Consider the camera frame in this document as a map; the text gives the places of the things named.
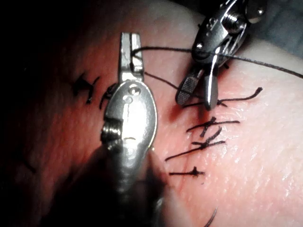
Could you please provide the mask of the right arm needle driver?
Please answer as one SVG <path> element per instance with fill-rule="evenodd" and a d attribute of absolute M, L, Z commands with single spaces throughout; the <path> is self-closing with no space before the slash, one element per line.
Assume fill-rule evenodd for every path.
<path fill-rule="evenodd" d="M 264 0 L 216 0 L 213 11 L 205 17 L 192 46 L 194 69 L 211 63 L 217 49 L 234 55 L 246 38 L 249 27 L 266 12 Z"/>

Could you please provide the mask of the right arm needle driver jaw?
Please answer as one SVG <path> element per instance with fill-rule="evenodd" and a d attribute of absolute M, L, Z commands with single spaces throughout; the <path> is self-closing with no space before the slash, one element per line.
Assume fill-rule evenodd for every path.
<path fill-rule="evenodd" d="M 218 56 L 214 55 L 211 63 L 205 67 L 204 104 L 206 110 L 215 108 L 218 101 Z"/>
<path fill-rule="evenodd" d="M 203 75 L 203 72 L 204 70 L 198 64 L 191 67 L 177 89 L 176 103 L 178 105 L 184 105 L 190 99 Z"/>

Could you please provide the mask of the left arm needle driver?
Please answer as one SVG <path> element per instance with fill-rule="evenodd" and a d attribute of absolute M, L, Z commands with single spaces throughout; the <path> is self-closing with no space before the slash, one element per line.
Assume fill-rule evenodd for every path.
<path fill-rule="evenodd" d="M 119 171 L 138 170 L 157 131 L 157 109 L 150 89 L 138 80 L 118 85 L 104 112 L 101 141 Z"/>

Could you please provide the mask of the left arm needle driver jaw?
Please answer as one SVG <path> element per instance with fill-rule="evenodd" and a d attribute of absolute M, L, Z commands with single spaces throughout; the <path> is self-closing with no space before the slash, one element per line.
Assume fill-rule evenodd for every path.
<path fill-rule="evenodd" d="M 144 64 L 141 51 L 141 38 L 138 33 L 131 33 L 131 66 L 134 76 L 144 81 Z"/>
<path fill-rule="evenodd" d="M 130 33 L 121 33 L 119 53 L 119 82 L 124 82 L 131 77 L 131 42 Z"/>

